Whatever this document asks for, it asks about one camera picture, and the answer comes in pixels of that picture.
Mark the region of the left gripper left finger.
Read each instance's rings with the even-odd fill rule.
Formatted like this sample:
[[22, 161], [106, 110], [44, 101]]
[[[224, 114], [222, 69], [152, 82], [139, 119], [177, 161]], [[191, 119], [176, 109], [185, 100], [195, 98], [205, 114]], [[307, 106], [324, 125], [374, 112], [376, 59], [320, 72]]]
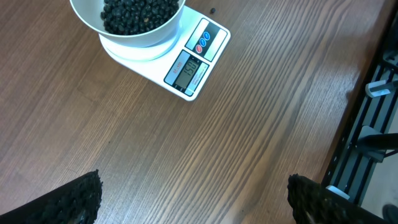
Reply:
[[79, 178], [1, 215], [3, 224], [93, 224], [101, 206], [103, 183], [99, 171]]

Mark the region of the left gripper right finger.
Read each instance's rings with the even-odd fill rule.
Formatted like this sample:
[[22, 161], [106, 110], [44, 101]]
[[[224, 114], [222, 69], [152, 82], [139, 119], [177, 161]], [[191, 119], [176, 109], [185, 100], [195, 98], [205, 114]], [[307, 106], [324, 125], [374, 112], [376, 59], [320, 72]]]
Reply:
[[287, 201], [298, 224], [378, 224], [386, 221], [298, 174], [288, 178]]

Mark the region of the black beans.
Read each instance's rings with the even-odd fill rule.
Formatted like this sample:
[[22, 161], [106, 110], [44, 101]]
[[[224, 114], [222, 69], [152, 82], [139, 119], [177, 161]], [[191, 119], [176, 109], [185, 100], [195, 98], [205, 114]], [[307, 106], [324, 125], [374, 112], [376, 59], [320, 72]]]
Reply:
[[100, 18], [111, 34], [137, 35], [165, 24], [179, 8], [178, 0], [104, 0]]

